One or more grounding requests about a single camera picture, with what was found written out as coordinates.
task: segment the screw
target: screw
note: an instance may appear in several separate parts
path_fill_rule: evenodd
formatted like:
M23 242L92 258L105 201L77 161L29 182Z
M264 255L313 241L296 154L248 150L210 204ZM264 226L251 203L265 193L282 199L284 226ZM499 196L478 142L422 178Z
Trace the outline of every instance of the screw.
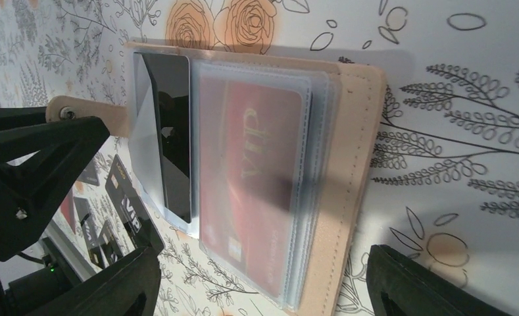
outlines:
M60 110L60 119L63 120L72 120L75 118L75 112L70 107L63 107Z
M26 219L28 216L27 216L27 212L25 212L24 209L19 207L17 209L17 213L15 213L15 217L17 217L17 219Z

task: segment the black cable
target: black cable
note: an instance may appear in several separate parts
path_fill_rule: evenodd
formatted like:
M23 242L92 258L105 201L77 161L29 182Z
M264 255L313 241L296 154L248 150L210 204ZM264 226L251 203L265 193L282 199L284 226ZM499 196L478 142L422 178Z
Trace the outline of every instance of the black cable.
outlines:
M34 262L34 263L39 263L41 265L45 265L46 266L46 263L44 262L44 260L38 259L38 258L35 258L35 257L31 257L30 255L27 255L24 252L20 252L17 255L19 257L25 259L25 260L28 260L28 261L31 261L31 262Z

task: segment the card chip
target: card chip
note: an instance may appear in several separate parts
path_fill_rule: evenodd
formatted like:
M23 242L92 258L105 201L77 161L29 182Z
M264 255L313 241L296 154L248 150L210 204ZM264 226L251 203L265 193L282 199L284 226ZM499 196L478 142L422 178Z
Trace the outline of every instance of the card chip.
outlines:
M241 261L241 244L232 237L228 238L228 254L238 262Z

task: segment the patterned surface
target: patterned surface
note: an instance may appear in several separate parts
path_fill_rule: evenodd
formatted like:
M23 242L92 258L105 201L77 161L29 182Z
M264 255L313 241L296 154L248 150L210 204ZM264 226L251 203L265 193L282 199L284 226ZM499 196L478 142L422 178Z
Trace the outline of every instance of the patterned surface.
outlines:
M519 0L0 0L1 105L62 94L125 105L131 37L385 69L336 315L373 315L365 272L379 243L519 315ZM74 195L130 250L102 185L116 152L130 168L126 141L111 138L95 159L101 185ZM166 244L157 315L285 315L149 210ZM80 227L55 220L86 253Z

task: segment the orange rose drawing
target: orange rose drawing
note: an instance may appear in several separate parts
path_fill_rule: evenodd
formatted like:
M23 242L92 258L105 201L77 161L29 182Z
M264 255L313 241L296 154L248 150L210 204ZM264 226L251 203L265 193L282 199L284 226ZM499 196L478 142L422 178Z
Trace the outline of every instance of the orange rose drawing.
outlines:
M212 13L203 0L176 0L166 21L170 45L211 49L215 44Z
M269 0L225 0L214 33L228 51L265 54L273 41L275 15Z

